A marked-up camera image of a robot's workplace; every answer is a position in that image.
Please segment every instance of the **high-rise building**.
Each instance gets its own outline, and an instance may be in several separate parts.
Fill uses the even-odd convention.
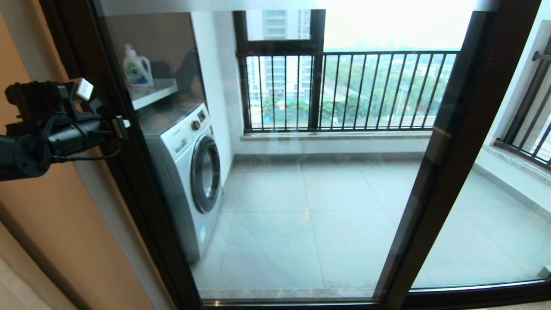
[[[310,38],[310,10],[247,11],[247,36],[256,40]],[[251,103],[266,97],[308,100],[311,90],[312,56],[248,57],[247,75]]]

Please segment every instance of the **sky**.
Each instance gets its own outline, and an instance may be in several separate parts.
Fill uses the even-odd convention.
[[[324,50],[461,48],[476,0],[355,1],[326,10]]]

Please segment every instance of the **washing machine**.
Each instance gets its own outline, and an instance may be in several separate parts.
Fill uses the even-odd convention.
[[[189,262],[208,246],[222,203],[220,158],[205,104],[156,132],[144,132]]]

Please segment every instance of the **washing machine door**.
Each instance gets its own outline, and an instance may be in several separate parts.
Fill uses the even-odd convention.
[[[191,160],[191,191],[195,206],[208,213],[215,206],[220,192],[220,157],[214,140],[199,138]]]

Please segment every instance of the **tiled floor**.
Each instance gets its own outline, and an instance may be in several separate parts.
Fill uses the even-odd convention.
[[[369,297],[419,161],[234,163],[209,248],[192,265],[203,298]],[[414,287],[536,279],[549,223],[471,172]]]

